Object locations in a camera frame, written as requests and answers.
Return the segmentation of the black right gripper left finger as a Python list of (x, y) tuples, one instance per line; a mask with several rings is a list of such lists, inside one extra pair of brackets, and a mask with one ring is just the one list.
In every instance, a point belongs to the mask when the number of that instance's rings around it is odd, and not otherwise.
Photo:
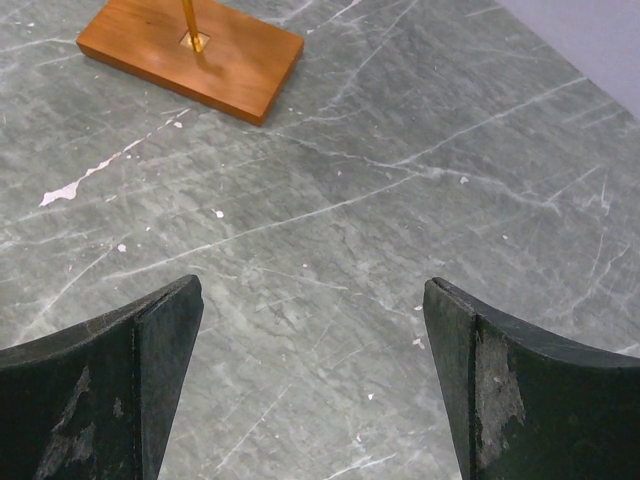
[(187, 275), (2, 350), (2, 478), (157, 478), (202, 314)]

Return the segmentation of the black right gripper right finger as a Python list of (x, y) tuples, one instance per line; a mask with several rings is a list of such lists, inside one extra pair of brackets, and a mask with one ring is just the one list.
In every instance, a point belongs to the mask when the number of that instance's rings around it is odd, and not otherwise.
[(635, 479), (639, 361), (501, 312), (441, 278), (423, 311), (465, 479)]

